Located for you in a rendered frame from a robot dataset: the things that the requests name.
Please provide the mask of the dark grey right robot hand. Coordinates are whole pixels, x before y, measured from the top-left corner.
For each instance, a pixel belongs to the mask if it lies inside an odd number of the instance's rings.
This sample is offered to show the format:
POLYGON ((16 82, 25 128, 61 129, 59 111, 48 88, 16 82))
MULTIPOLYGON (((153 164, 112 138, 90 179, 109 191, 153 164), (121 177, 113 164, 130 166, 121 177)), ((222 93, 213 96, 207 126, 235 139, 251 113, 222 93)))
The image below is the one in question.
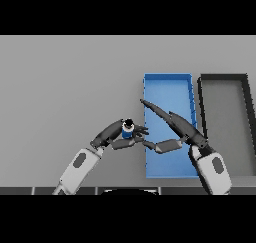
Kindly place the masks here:
POLYGON ((186 119, 180 115, 169 112, 166 113, 157 105, 141 99, 141 102, 156 115, 162 118, 166 124, 179 136, 179 139, 169 139, 158 143, 153 143, 144 140, 142 144, 150 150, 154 150, 158 154, 164 154, 170 151, 180 149, 183 143, 190 146, 195 145, 199 148, 199 153, 202 156, 207 156, 214 153, 215 150, 209 145, 208 140, 186 119))

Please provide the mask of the blue pipe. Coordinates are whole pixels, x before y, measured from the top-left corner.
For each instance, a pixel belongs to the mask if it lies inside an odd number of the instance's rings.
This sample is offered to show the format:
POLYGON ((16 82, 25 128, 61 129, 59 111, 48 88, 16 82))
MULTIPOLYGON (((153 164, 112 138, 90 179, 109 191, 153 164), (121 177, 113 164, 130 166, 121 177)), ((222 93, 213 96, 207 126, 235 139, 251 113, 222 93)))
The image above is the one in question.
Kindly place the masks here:
POLYGON ((126 119, 122 124, 122 138, 129 139, 133 137, 134 123, 132 119, 126 119))

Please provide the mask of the dark grey bin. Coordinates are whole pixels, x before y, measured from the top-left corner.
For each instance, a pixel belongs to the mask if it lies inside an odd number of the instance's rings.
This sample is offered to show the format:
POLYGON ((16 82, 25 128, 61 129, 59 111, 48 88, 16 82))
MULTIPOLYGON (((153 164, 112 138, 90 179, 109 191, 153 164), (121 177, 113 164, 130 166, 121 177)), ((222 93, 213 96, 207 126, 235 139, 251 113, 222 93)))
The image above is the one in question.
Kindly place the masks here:
POLYGON ((201 74, 202 129, 232 177, 256 177, 256 117, 248 75, 201 74))

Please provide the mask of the blue bin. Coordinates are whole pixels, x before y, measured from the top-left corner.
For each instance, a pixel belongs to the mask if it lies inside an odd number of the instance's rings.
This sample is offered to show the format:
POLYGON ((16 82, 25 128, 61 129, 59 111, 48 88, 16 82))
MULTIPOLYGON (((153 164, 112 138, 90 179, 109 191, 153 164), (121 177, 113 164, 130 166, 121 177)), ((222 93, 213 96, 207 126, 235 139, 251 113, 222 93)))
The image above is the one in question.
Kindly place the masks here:
MULTIPOLYGON (((190 73, 145 73, 144 99, 154 103, 165 112, 170 111, 185 118, 194 127, 197 126, 192 75, 190 73)), ((144 108, 144 126, 149 134, 147 141, 158 143, 168 139, 179 139, 173 130, 149 108, 144 108)), ((197 178, 197 172, 188 156, 189 146, 165 154, 145 149, 146 178, 197 178)))

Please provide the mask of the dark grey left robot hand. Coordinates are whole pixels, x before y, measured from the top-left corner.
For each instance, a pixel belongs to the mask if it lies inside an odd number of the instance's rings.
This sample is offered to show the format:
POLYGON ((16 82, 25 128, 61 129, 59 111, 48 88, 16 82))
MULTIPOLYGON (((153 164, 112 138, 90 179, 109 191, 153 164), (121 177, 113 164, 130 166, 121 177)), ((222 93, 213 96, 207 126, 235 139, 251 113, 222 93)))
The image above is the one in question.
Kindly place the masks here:
POLYGON ((118 150, 132 147, 136 143, 143 142, 143 136, 148 135, 147 128, 136 125, 134 122, 135 128, 133 131, 133 137, 129 139, 122 138, 122 124, 124 121, 124 119, 119 119, 110 124, 90 142, 90 145, 94 149, 98 149, 99 147, 108 147, 111 145, 114 150, 118 150))

